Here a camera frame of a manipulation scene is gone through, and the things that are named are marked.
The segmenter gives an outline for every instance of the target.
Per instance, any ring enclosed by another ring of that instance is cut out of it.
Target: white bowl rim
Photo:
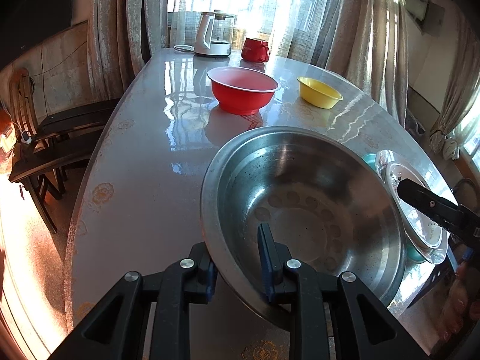
[[[220,71],[220,70],[226,70],[226,69],[234,69],[234,70],[238,70],[238,69],[241,69],[241,70],[244,70],[244,71],[254,71],[255,73],[258,73],[258,74],[262,74],[263,76],[267,76],[268,78],[270,78],[271,80],[275,81],[277,83],[277,87],[275,89],[268,89],[268,90],[265,90],[265,91],[260,91],[260,90],[255,90],[255,89],[246,89],[246,88],[239,88],[239,87],[236,87],[236,86],[233,86],[233,85],[228,85],[228,84],[225,84],[223,82],[220,82],[216,79],[213,79],[212,76],[210,75],[210,73],[212,72],[215,72],[215,71]],[[216,82],[217,84],[220,84],[220,85],[223,85],[223,86],[226,86],[228,88],[232,88],[232,89],[238,89],[239,91],[246,91],[246,92],[255,92],[255,93],[270,93],[270,92],[276,92],[277,90],[280,89],[280,83],[275,79],[273,78],[272,76],[269,76],[268,74],[266,73],[262,73],[261,71],[258,71],[258,70],[255,70],[255,69],[249,69],[247,67],[239,67],[239,66],[219,66],[219,67],[214,67],[213,69],[209,70],[207,72],[207,76],[208,78],[210,78],[210,80]]]

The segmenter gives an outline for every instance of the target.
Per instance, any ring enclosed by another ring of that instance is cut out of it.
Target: stainless steel basin
[[[383,182],[351,150],[293,127],[247,131],[223,146],[203,180],[203,237],[225,281],[282,328],[288,311],[263,295],[257,228],[318,271],[352,271],[388,305],[405,270],[405,234]]]

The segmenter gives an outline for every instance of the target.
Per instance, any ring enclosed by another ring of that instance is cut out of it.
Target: kettle handle
[[[200,25],[197,31],[197,42],[203,44],[207,49],[210,48],[212,38],[214,16],[205,15],[200,19]]]

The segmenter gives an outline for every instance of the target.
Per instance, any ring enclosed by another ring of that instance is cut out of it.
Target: floor
[[[445,162],[440,156],[429,152],[426,141],[422,146],[450,187],[453,187],[461,178],[453,162]],[[30,331],[31,335],[24,334],[24,337],[21,337],[31,354],[27,356],[29,359],[46,359],[67,334],[63,297],[63,264],[70,217],[84,171],[84,169],[67,171],[66,193],[62,200],[55,201],[47,195],[49,212],[58,226],[58,233],[51,235],[39,218],[28,192],[25,190],[21,192],[18,184],[8,182],[8,176],[5,174],[8,173],[8,165],[4,164],[0,167],[2,250],[6,252],[6,265],[13,270],[12,276],[16,279],[16,286],[14,285],[13,288],[20,299],[19,304],[23,307],[25,314],[30,317],[22,328]],[[23,224],[19,223],[18,216],[15,215],[19,208],[22,212]],[[31,299],[35,298],[32,296],[32,291],[37,292],[36,295],[41,299],[41,304],[32,302]],[[447,293],[448,287],[440,283],[399,318],[402,325],[428,354],[438,341],[435,324]],[[14,316],[19,313],[14,310],[14,307],[11,309]]]

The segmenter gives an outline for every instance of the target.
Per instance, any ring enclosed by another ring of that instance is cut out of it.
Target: red bowl
[[[236,115],[257,113],[280,89],[277,80],[245,67],[216,67],[207,75],[220,108]]]

